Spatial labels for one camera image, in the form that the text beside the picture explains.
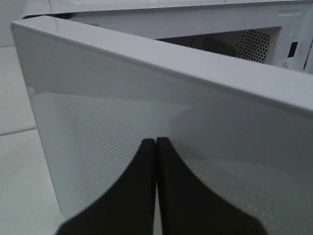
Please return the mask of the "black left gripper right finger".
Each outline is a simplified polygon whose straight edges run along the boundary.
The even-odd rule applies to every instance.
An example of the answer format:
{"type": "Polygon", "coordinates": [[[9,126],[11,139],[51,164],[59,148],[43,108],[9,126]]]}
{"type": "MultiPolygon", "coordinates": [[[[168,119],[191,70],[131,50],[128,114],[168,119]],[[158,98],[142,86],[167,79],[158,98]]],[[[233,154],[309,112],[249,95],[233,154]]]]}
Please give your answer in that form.
{"type": "Polygon", "coordinates": [[[255,217],[201,182],[169,138],[156,140],[157,190],[165,235],[261,235],[255,217]]]}

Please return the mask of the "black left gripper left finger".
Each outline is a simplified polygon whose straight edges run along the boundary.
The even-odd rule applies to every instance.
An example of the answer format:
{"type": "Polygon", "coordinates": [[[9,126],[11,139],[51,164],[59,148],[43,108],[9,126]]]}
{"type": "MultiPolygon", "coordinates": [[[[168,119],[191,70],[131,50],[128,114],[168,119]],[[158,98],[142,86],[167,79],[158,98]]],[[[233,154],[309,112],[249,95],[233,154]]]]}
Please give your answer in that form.
{"type": "Polygon", "coordinates": [[[154,227],[155,140],[143,139],[118,180],[93,204],[63,223],[58,235],[151,235],[154,227]]]}

